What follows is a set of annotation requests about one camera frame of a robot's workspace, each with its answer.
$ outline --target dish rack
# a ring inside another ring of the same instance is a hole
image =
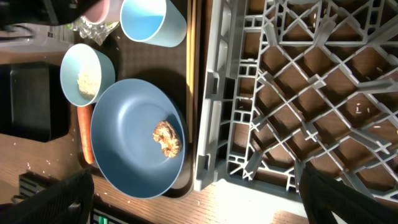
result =
[[[398,202],[398,4],[213,1],[195,190],[301,202],[306,164]]]

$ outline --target cooked food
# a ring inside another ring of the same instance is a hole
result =
[[[101,76],[94,74],[93,72],[83,70],[79,73],[77,84],[82,97],[86,100],[92,100],[98,90],[100,90]]]
[[[160,143],[162,152],[167,157],[176,157],[181,150],[180,136],[168,121],[161,121],[157,124],[154,131],[154,140]]]

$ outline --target brown tray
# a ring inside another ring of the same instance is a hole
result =
[[[187,19],[188,1],[172,0],[172,2]],[[133,42],[124,35],[119,26],[109,35],[101,47],[90,40],[84,40],[84,42],[111,59],[115,66],[117,81],[126,78],[139,78],[154,84],[175,102],[184,119],[187,120],[186,40],[173,48]],[[76,135],[81,166],[93,168],[94,175],[104,178],[96,164],[90,166],[85,162],[78,130]],[[192,191],[195,168],[194,148],[193,144],[189,145],[183,169],[172,188],[163,194],[164,197],[181,199]]]

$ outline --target food on plate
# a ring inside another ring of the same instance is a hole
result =
[[[181,150],[180,136],[168,121],[161,121],[157,124],[154,131],[154,140],[160,143],[162,152],[167,157],[176,157]]]

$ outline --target pink container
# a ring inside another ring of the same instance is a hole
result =
[[[100,0],[84,16],[94,24],[119,22],[123,0]]]

